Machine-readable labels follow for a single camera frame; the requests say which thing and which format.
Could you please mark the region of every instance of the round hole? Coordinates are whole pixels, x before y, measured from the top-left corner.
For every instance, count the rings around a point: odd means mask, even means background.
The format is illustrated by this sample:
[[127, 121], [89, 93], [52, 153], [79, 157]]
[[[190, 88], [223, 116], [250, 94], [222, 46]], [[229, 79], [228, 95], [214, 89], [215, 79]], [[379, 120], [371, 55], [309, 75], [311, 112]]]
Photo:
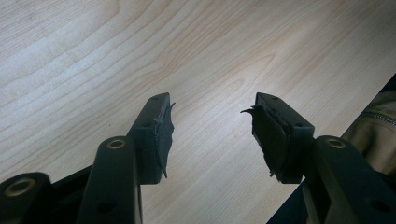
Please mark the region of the round hole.
[[391, 213], [392, 209], [384, 202], [378, 199], [372, 199], [369, 202], [370, 206], [372, 206], [375, 210], [382, 212], [382, 213]]
[[117, 207], [117, 201], [114, 199], [103, 200], [99, 203], [97, 210], [102, 214], [109, 213]]
[[334, 138], [329, 138], [329, 139], [327, 139], [327, 140], [326, 140], [326, 143], [327, 143], [329, 146], [331, 146], [331, 147], [336, 147], [336, 148], [344, 148], [344, 147], [346, 147], [346, 145], [345, 145], [343, 142], [341, 142], [341, 141], [338, 140], [338, 139], [334, 139]]
[[24, 177], [12, 183], [6, 188], [4, 194], [8, 197], [15, 197], [22, 195], [35, 186], [35, 180], [32, 178]]
[[126, 143], [125, 143], [124, 140], [116, 139], [116, 140], [113, 140], [113, 141], [107, 143], [107, 147], [108, 147], [108, 148], [111, 148], [111, 149], [118, 149], [118, 148], [120, 148], [120, 147], [125, 146], [125, 144], [126, 144]]

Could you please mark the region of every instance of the wooden table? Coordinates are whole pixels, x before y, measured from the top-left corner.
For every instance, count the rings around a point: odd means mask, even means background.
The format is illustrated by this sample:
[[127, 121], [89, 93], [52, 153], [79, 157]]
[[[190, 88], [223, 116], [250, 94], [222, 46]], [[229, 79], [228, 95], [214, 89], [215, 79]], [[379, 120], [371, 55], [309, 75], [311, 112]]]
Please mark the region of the wooden table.
[[240, 114], [257, 91], [341, 135], [396, 71], [395, 1], [2, 1], [0, 180], [59, 180], [170, 92], [168, 174], [146, 223], [263, 223], [270, 178]]

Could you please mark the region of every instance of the light wood surface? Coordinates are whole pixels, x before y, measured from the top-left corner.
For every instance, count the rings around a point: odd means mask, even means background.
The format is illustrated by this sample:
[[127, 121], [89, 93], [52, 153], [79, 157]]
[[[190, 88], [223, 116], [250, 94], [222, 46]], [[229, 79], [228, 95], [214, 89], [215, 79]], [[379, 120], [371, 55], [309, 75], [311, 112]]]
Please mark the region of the light wood surface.
[[59, 180], [170, 92], [168, 179], [146, 223], [263, 223], [269, 177], [240, 114], [257, 91], [341, 135], [396, 72], [395, 1], [1, 1], [0, 180]]

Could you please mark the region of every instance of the black plastic part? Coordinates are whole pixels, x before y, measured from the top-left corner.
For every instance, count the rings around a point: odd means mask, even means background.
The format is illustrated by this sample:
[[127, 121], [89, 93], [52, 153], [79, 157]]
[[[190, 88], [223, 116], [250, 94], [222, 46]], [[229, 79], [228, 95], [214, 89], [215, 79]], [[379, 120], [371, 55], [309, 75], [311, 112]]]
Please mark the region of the black plastic part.
[[303, 177], [302, 155], [314, 140], [314, 126], [281, 99], [258, 92], [252, 133], [264, 153], [271, 175], [283, 184], [298, 184]]
[[308, 212], [306, 210], [304, 201], [303, 183], [289, 196], [289, 198], [268, 220], [268, 224], [306, 224]]
[[107, 139], [97, 151], [77, 223], [142, 223], [134, 141]]
[[89, 166], [52, 184], [56, 204], [47, 216], [49, 218], [48, 223], [76, 223], [91, 168]]
[[306, 179], [302, 183], [305, 206], [313, 223], [325, 223], [331, 200], [321, 178]]
[[16, 175], [0, 185], [0, 223], [45, 223], [53, 206], [50, 179], [42, 173]]
[[158, 184], [166, 173], [174, 126], [169, 93], [151, 97], [127, 136], [134, 139], [138, 158], [139, 183]]
[[381, 176], [382, 180], [388, 185], [388, 187], [396, 194], [396, 178], [390, 175], [384, 175], [377, 172], [379, 176]]
[[[311, 155], [331, 201], [327, 215], [318, 223], [396, 223], [396, 195], [350, 143], [321, 136]], [[310, 215], [320, 206], [306, 204]]]

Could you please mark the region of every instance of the beige fabric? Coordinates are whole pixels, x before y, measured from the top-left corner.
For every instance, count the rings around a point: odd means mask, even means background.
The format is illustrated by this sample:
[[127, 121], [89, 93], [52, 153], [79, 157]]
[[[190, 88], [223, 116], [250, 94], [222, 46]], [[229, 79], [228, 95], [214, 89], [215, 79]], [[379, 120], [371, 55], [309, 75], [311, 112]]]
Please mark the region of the beige fabric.
[[378, 172], [396, 177], [395, 124], [365, 115], [396, 120], [396, 91], [379, 93], [343, 134]]

